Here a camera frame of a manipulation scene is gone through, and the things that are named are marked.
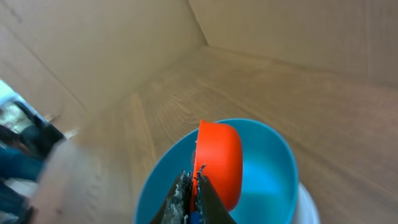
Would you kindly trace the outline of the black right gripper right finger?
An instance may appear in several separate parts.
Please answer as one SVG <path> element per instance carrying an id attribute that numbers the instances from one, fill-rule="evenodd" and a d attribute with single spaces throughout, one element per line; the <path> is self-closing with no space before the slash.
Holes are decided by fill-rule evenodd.
<path id="1" fill-rule="evenodd" d="M 203 164 L 195 180 L 197 186 L 195 190 L 195 223 L 198 224 L 236 224 L 233 220 L 210 179 L 203 174 L 206 167 Z"/>

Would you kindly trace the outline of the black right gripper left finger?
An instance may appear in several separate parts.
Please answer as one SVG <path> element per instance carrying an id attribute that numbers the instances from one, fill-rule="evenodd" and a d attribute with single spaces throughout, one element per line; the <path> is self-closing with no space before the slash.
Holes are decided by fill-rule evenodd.
<path id="1" fill-rule="evenodd" d="M 174 180 L 168 194 L 150 224 L 187 224 L 192 197 L 192 173 L 183 170 Z"/>

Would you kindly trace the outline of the red measuring scoop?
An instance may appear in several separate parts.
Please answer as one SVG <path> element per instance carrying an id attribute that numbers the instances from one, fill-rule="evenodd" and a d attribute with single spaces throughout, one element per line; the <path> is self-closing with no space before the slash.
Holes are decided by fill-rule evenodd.
<path id="1" fill-rule="evenodd" d="M 207 176 L 227 211 L 238 204 L 243 182 L 243 147 L 237 130 L 224 123 L 200 121 L 193 176 Z"/>

